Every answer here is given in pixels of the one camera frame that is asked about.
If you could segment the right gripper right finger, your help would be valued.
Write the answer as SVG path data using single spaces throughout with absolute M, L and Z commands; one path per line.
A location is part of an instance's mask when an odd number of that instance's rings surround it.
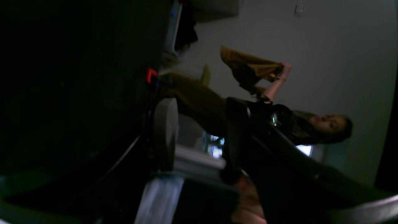
M 230 165 L 255 184 L 269 224 L 396 224 L 397 195 L 359 184 L 299 151 L 280 132 L 276 115 L 259 118 L 246 100 L 228 98 L 225 148 Z

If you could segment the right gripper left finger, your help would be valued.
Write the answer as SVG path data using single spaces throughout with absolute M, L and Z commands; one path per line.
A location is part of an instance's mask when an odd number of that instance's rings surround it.
M 155 100 L 145 109 L 138 138 L 138 155 L 144 169 L 171 172 L 179 133 L 176 98 Z

